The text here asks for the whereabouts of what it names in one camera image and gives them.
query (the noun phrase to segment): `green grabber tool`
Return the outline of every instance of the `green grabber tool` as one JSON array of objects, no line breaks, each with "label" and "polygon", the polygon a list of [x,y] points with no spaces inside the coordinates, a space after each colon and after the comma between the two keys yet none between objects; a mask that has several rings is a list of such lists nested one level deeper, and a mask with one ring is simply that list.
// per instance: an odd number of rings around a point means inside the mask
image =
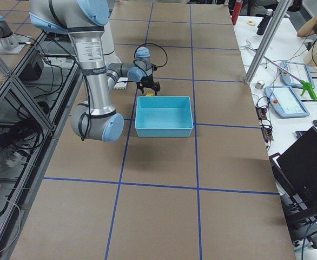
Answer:
[{"label": "green grabber tool", "polygon": [[[256,52],[256,50],[250,46],[246,46],[246,48]],[[264,59],[266,59],[266,61],[268,61],[269,63],[271,63],[272,65],[276,66],[279,70],[282,70],[284,73],[287,73],[288,75],[290,75],[292,78],[294,78],[295,80],[298,80],[302,85],[303,85],[303,92],[301,93],[301,96],[304,95],[305,91],[308,91],[310,98],[312,98],[313,100],[317,99],[317,96],[315,94],[314,89],[312,88],[312,83],[311,82],[306,82],[304,80],[301,80],[299,78],[297,78],[296,76],[294,76],[291,72],[289,72],[287,69],[282,68],[280,65],[277,65],[275,62],[271,61],[270,59],[268,59],[267,57],[263,57]]]}]

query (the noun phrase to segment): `red cylinder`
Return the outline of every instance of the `red cylinder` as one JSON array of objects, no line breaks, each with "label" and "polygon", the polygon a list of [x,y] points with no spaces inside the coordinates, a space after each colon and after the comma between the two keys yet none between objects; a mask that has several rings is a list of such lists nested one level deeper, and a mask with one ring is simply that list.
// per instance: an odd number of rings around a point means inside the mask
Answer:
[{"label": "red cylinder", "polygon": [[233,25],[236,24],[236,20],[238,19],[238,16],[240,14],[240,10],[241,10],[242,5],[243,5],[243,1],[242,0],[236,0],[235,5],[234,5],[234,10],[233,10],[233,13],[232,13],[232,23],[233,23]]}]

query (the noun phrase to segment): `black monitor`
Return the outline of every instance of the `black monitor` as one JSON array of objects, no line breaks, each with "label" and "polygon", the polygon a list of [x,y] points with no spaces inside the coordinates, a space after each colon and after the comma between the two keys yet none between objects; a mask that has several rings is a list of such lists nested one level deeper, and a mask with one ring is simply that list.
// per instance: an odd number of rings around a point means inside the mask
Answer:
[{"label": "black monitor", "polygon": [[317,129],[310,128],[277,159],[284,176],[308,207],[317,205]]}]

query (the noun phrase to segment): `white table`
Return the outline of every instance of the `white table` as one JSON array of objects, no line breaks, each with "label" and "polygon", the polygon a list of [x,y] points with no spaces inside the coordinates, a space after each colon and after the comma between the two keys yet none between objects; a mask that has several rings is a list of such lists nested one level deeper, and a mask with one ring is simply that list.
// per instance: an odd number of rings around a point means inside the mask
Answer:
[{"label": "white table", "polygon": [[[237,24],[234,27],[236,38],[239,46],[245,46],[250,42],[250,46],[254,49],[258,48],[263,36],[258,36],[257,25],[251,26],[247,22],[248,20],[254,21],[259,24],[261,17],[247,17],[240,16],[238,18]],[[307,53],[306,47],[302,44],[301,38],[296,36],[296,30],[289,21],[288,18],[284,18],[265,54],[267,58],[272,61],[277,60],[290,60],[295,54],[302,54],[298,57],[292,59],[294,62],[303,62],[303,58]],[[241,48],[241,56],[243,59],[243,64],[245,65],[245,70],[248,70],[248,66],[251,64],[255,53],[252,50]],[[312,76],[317,76],[317,67],[311,67]],[[277,68],[268,64],[260,65],[255,77],[253,78],[250,87],[253,94],[262,97],[264,96],[264,89],[258,90],[255,88],[255,84],[258,80],[264,80],[265,86],[269,86],[276,78]],[[314,79],[315,83],[315,93],[317,95],[317,79]],[[279,76],[275,83],[275,86],[284,85],[281,77]],[[301,94],[301,89],[295,89],[298,95]],[[302,100],[310,100],[308,93],[306,92],[302,97]],[[254,103],[257,102],[257,98],[254,96]],[[317,119],[317,102],[304,102],[304,105],[310,112],[310,116],[305,118],[292,118],[292,119],[281,119],[279,118],[272,107],[269,108],[270,120],[273,125],[273,138],[274,141],[271,143],[271,147],[268,151],[268,155],[274,153],[283,153],[291,144],[296,141],[295,131],[306,131],[312,127],[312,121]],[[304,251],[305,260],[316,260],[317,250],[312,248],[305,248]],[[300,260],[301,251],[296,252],[297,259]]]}]

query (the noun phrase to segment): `teal plastic container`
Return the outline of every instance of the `teal plastic container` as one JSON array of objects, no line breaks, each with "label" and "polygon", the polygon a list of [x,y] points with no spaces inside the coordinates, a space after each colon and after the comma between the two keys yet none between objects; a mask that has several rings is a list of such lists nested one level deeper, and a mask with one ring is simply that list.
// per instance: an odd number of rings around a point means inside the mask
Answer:
[{"label": "teal plastic container", "polygon": [[193,129],[190,97],[139,96],[135,128],[139,137],[189,137]]}]

